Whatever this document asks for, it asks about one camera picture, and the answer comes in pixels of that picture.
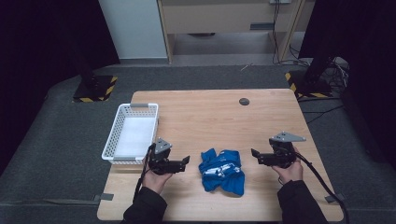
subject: gray carpet floor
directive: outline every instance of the gray carpet floor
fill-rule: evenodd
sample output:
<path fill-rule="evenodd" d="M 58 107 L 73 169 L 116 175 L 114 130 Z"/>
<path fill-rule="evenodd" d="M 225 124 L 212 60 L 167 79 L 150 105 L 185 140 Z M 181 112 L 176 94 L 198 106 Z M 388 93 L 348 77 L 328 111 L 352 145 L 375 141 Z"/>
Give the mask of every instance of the gray carpet floor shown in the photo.
<path fill-rule="evenodd" d="M 118 106 L 129 103 L 135 91 L 289 87 L 284 77 L 289 66 L 242 68 L 103 68 L 96 74 L 118 77 L 106 102 L 73 103 L 79 77 L 55 85 L 0 177 L 0 224 L 117 223 L 100 221 L 97 205 L 29 202 L 90 200 L 103 192 L 110 163 L 101 159 L 101 153 Z M 300 106 L 303 112 L 321 112 L 341 104 L 340 100 L 315 100 Z M 304 115 L 335 191 L 346 196 L 350 223 L 396 223 L 396 172 L 366 154 L 346 111 L 336 109 L 319 119 L 315 118 L 320 113 Z"/>

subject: black sleeve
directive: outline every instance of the black sleeve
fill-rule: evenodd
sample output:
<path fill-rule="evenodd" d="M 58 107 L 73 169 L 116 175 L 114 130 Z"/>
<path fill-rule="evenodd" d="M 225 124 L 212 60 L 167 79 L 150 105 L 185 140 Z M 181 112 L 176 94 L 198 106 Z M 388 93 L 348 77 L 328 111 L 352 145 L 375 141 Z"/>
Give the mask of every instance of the black sleeve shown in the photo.
<path fill-rule="evenodd" d="M 158 193 L 143 187 L 123 215 L 121 224 L 157 224 L 162 223 L 166 201 Z"/>
<path fill-rule="evenodd" d="M 277 193 L 284 224 L 328 224 L 303 180 L 290 181 Z"/>

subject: white plastic basket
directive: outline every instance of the white plastic basket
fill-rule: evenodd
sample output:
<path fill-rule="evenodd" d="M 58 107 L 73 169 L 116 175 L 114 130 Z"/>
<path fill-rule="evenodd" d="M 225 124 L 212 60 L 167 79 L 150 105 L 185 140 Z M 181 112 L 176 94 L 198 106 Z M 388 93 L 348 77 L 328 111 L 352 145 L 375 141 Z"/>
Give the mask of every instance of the white plastic basket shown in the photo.
<path fill-rule="evenodd" d="M 141 164 L 155 141 L 157 104 L 123 104 L 107 138 L 102 159 L 113 164 Z"/>

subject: blue cloth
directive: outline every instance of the blue cloth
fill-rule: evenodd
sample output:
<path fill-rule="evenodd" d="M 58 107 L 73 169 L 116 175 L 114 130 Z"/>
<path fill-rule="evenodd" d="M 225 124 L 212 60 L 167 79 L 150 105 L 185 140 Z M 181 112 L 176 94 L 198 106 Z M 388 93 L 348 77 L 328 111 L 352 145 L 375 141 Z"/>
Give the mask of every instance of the blue cloth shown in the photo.
<path fill-rule="evenodd" d="M 241 170 L 239 152 L 222 150 L 217 156 L 214 148 L 201 153 L 202 163 L 198 166 L 202 174 L 205 191 L 221 186 L 225 191 L 239 196 L 244 194 L 245 174 Z"/>

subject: person's hand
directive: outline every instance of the person's hand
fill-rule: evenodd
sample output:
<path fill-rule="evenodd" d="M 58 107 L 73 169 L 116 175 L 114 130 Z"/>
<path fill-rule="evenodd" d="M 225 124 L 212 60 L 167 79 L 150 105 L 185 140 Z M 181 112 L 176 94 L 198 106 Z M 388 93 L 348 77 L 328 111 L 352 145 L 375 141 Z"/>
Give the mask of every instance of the person's hand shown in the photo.
<path fill-rule="evenodd" d="M 297 158 L 297 160 L 288 168 L 283 169 L 279 166 L 272 166 L 273 170 L 275 170 L 280 177 L 280 180 L 283 184 L 290 182 L 291 180 L 303 180 L 303 166 L 301 165 L 301 160 Z"/>
<path fill-rule="evenodd" d="M 173 174 L 156 175 L 154 172 L 148 170 L 143 179 L 142 186 L 151 189 L 158 194 L 161 194 L 161 192 L 163 192 L 163 187 L 165 186 L 166 181 L 172 175 Z"/>

